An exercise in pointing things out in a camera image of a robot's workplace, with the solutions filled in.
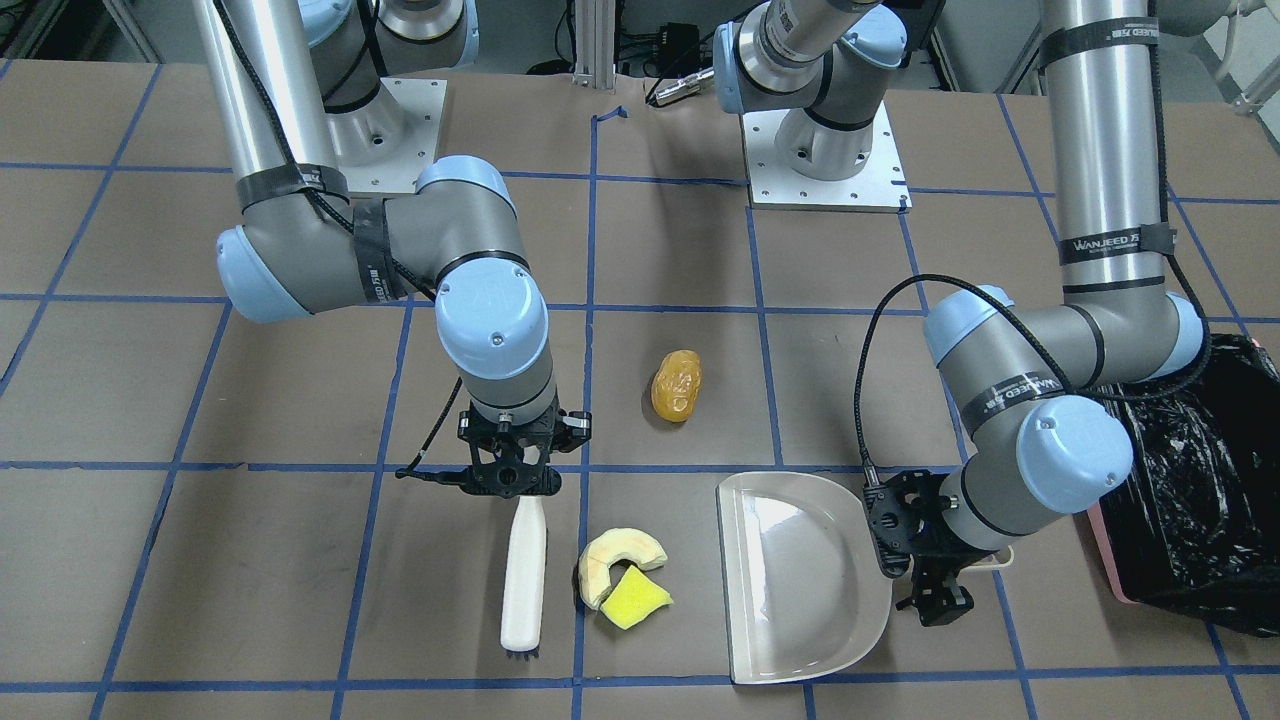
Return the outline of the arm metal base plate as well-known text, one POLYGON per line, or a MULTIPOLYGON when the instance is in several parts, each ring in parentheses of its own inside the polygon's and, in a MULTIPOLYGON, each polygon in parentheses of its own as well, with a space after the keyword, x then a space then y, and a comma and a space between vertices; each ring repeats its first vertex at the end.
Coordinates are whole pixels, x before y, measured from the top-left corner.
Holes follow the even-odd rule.
POLYGON ((385 78, 365 106, 328 113, 338 169, 353 196, 412 195, 436 158, 445 79, 385 78))
POLYGON ((803 109, 740 117, 756 209, 905 213, 910 191, 884 104, 869 126, 836 131, 803 109))

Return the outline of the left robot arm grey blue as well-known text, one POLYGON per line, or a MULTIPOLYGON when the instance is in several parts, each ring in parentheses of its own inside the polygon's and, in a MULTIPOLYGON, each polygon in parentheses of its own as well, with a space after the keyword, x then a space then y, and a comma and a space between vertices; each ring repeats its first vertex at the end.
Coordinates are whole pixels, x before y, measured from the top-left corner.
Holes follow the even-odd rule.
POLYGON ((881 480, 863 448, 863 501, 884 575, 911 573, 922 625, 973 606, 961 569, 1087 510, 1132 471, 1134 450, 1103 387, 1204 364, 1193 293, 1169 293, 1169 224, 1155 1, 1044 1, 1062 302, 1019 307, 954 282, 925 319, 931 356, 975 446, 942 477, 881 480))

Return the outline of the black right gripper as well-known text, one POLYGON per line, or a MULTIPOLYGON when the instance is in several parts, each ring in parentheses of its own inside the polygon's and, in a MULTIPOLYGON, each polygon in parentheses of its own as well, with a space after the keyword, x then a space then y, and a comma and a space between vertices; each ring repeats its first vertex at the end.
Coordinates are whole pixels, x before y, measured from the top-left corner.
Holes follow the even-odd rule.
POLYGON ((460 415, 458 437, 468 445, 471 462, 454 474, 454 484, 467 495, 553 496, 561 474, 548 465, 552 454, 568 454, 593 436, 593 415, 567 413, 557 400, 539 416, 513 424, 507 415, 492 421, 475 402, 460 415))

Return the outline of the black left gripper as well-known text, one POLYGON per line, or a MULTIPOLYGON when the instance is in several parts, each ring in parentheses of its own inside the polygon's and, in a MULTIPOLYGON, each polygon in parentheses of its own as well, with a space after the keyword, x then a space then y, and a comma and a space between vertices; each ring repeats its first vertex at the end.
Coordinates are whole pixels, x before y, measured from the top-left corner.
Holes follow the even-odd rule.
POLYGON ((947 474, 911 469, 882 478, 867 469, 861 501, 876 542, 881 571, 890 579, 911 570, 911 592, 895 609, 913 609, 922 626, 945 626, 975 607, 969 589, 957 583, 957 569, 986 557, 960 539, 943 519, 957 500, 941 492, 947 474))

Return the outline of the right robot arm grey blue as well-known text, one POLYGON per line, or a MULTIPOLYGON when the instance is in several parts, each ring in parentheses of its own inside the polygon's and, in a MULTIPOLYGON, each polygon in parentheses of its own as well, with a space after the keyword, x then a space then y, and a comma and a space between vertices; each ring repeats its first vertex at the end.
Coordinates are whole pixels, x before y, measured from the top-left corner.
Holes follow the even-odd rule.
POLYGON ((398 470, 480 496, 552 496, 589 442, 562 409, 550 314, 515 202, 483 159, 415 156, 393 72, 477 50, 471 1, 198 1, 242 222, 218 237, 236 310, 273 323, 421 293, 468 407, 468 465, 398 470))

